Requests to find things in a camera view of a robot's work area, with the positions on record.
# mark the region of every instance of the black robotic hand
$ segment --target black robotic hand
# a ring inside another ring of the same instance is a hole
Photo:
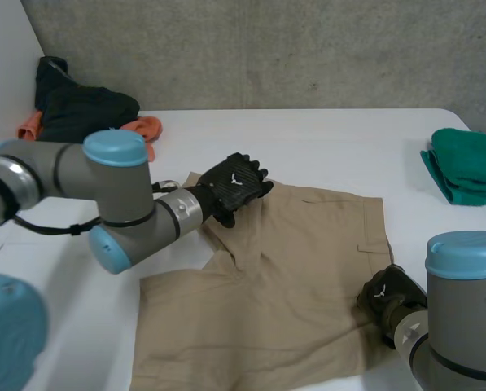
[[[264,182],[267,169],[259,169],[259,162],[250,156],[235,153],[204,173],[195,189],[189,189],[199,197],[204,207],[205,196],[210,200],[204,215],[211,214],[226,228],[235,225],[234,212],[257,197],[265,196],[274,184]]]

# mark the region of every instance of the gray robot arm segment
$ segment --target gray robot arm segment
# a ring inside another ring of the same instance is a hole
[[[95,200],[101,223],[90,231],[90,247],[112,273],[199,227],[208,206],[203,201],[203,211],[193,192],[177,189],[153,200],[144,142],[133,132],[98,132],[84,146],[0,146],[0,224],[47,196]]]

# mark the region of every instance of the black cloth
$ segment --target black cloth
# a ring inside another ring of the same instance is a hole
[[[68,75],[67,61],[41,57],[37,68],[35,107],[42,112],[38,141],[83,143],[99,130],[119,129],[138,118],[139,103],[104,87],[87,87]]]

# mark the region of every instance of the black cable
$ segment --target black cable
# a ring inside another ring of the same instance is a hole
[[[27,230],[36,232],[40,235],[79,235],[82,232],[88,232],[92,229],[93,226],[97,226],[101,219],[100,217],[95,217],[88,222],[84,222],[83,224],[73,224],[68,228],[55,228],[52,226],[37,226],[32,224],[31,222],[25,221],[23,218],[14,216],[13,221],[18,225]]]
[[[152,183],[152,194],[154,193],[170,193],[171,191],[176,190],[177,187],[161,187],[159,182]],[[81,234],[82,232],[90,231],[93,226],[97,226],[102,220],[100,216],[89,220],[88,222],[84,222],[83,224],[73,224],[68,228],[56,228],[53,226],[37,226],[36,224],[32,224],[24,220],[21,217],[14,216],[13,221],[16,225],[25,228],[26,230],[30,230],[32,232],[36,232],[40,235],[72,235],[76,236]]]

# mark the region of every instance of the robotic arm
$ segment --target robotic arm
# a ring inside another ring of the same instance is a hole
[[[0,224],[48,196],[95,200],[100,219],[90,230],[90,248],[117,274],[211,215],[234,226],[236,209],[271,190],[266,174],[258,162],[233,154],[195,187],[154,201],[144,142],[133,132],[98,132],[83,145],[15,140],[0,145]]]
[[[427,244],[427,294],[396,265],[357,298],[425,391],[486,390],[486,231]]]
[[[273,187],[267,171],[235,153],[199,178],[154,200],[142,137],[126,130],[89,136],[83,145],[0,144],[0,225],[43,198],[95,200],[99,217],[90,248],[101,265],[118,274],[143,261],[214,216],[234,226],[234,211]],[[82,226],[72,226],[73,234]],[[48,313],[31,285],[0,275],[0,391],[20,391],[44,350]]]

